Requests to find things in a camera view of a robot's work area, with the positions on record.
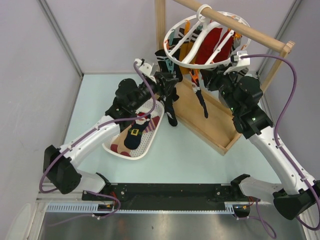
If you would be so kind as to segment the black sock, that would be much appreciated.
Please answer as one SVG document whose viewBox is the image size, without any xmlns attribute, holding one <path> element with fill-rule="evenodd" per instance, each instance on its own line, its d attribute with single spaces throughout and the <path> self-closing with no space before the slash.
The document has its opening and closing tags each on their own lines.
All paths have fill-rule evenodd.
<svg viewBox="0 0 320 240">
<path fill-rule="evenodd" d="M 169 73 L 168 66 L 170 65 L 170 59 L 167 57 L 163 49 L 155 52 L 156 60 L 161 72 Z"/>
<path fill-rule="evenodd" d="M 164 98 L 162 100 L 168 122 L 173 127 L 176 127 L 178 125 L 178 120 L 173 107 L 173 103 L 176 102 L 178 99 L 179 99 L 179 96 L 177 94 L 174 94 L 173 96 Z"/>
<path fill-rule="evenodd" d="M 176 64 L 174 65 L 173 76 L 178 79 L 179 83 L 182 82 L 183 74 L 181 72 L 181 69 L 180 69 L 179 65 L 176 65 Z"/>
</svg>

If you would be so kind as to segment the white round clip hanger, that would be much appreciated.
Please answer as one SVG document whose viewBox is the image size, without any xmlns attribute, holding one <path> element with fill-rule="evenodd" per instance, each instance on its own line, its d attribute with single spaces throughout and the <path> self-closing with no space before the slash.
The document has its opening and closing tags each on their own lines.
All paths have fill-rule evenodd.
<svg viewBox="0 0 320 240">
<path fill-rule="evenodd" d="M 218 23 L 203 15 L 205 9 L 212 8 L 202 4 L 196 14 L 186 17 L 169 29 L 163 40 L 166 57 L 174 64 L 188 69 L 213 69 L 219 65 L 239 69 L 250 65 L 242 60 L 247 55 L 251 39 L 242 44 L 245 36 L 234 27 Z"/>
</svg>

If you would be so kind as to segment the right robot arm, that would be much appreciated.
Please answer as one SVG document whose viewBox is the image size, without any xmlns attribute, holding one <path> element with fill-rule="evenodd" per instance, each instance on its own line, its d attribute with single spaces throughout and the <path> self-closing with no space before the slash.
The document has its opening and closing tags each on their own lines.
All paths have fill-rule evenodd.
<svg viewBox="0 0 320 240">
<path fill-rule="evenodd" d="M 313 206 L 320 195 L 320 182 L 303 171 L 303 177 L 311 184 L 308 187 L 293 166 L 298 161 L 293 156 L 287 158 L 289 152 L 283 153 L 287 148 L 274 135 L 273 122 L 258 105 L 263 96 L 259 80 L 226 73 L 222 66 L 202 69 L 200 73 L 204 86 L 211 92 L 218 91 L 231 110 L 235 130 L 262 153 L 280 180 L 275 184 L 242 174 L 231 182 L 231 196 L 237 201 L 251 196 L 271 203 L 288 220 Z"/>
</svg>

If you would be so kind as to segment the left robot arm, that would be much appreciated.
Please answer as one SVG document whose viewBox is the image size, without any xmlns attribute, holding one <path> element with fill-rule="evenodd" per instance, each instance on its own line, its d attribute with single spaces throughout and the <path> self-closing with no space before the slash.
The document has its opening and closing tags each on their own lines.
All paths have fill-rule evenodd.
<svg viewBox="0 0 320 240">
<path fill-rule="evenodd" d="M 142 83 L 137 84 L 132 78 L 123 79 L 111 107 L 93 127 L 67 144 L 45 149 L 43 175 L 55 191 L 65 195 L 80 189 L 93 192 L 100 200 L 110 196 L 111 188 L 102 174 L 86 173 L 78 170 L 78 166 L 98 145 L 121 133 L 125 134 L 129 150 L 139 148 L 142 139 L 157 129 L 161 119 L 153 113 L 158 103 L 155 95 L 169 100 L 179 82 L 168 72 L 157 71 L 152 76 L 138 74 Z"/>
</svg>

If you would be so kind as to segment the navy santa sock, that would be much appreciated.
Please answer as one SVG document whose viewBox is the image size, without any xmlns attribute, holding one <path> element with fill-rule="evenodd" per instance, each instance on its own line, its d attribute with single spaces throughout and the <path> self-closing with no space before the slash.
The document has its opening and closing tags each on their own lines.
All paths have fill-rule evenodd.
<svg viewBox="0 0 320 240">
<path fill-rule="evenodd" d="M 151 115 L 148 114 L 142 118 L 136 119 L 132 124 L 129 130 L 127 131 L 126 138 L 124 139 L 124 146 L 129 150 L 136 150 L 142 139 L 144 130 L 149 125 L 151 120 Z"/>
<path fill-rule="evenodd" d="M 192 81 L 191 81 L 191 85 L 192 85 L 192 90 L 193 90 L 193 92 L 194 92 L 195 95 L 197 96 L 197 98 L 198 98 L 198 100 L 199 100 L 199 103 L 200 103 L 200 105 L 201 105 L 202 108 L 203 108 L 204 117 L 207 119 L 207 118 L 209 117 L 209 114 L 208 114 L 208 110 L 207 110 L 207 106 L 206 106 L 204 97 L 203 97 L 203 95 L 202 95 L 202 91 L 201 91 L 199 82 L 198 82 L 198 81 L 194 82 L 194 81 L 192 80 Z"/>
</svg>

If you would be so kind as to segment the mustard brown striped sock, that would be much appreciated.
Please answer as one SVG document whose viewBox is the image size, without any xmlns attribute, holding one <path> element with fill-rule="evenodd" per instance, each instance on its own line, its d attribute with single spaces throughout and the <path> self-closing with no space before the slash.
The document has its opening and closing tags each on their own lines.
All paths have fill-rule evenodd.
<svg viewBox="0 0 320 240">
<path fill-rule="evenodd" d="M 192 35 L 181 45 L 180 47 L 180 54 L 179 54 L 179 60 L 182 61 L 186 55 L 189 53 L 189 51 L 191 50 L 191 48 L 194 45 L 194 42 L 196 41 L 196 39 L 198 38 L 199 34 L 201 33 L 201 30 L 196 29 L 193 31 Z M 179 28 L 179 33 L 178 33 L 178 37 L 179 38 L 183 38 L 185 35 L 185 29 L 180 27 Z M 190 62 L 190 64 L 195 64 L 196 61 L 196 55 L 194 56 L 194 58 L 192 59 L 192 61 Z M 187 75 L 189 74 L 189 68 L 185 68 L 180 66 L 180 71 L 182 75 Z"/>
</svg>

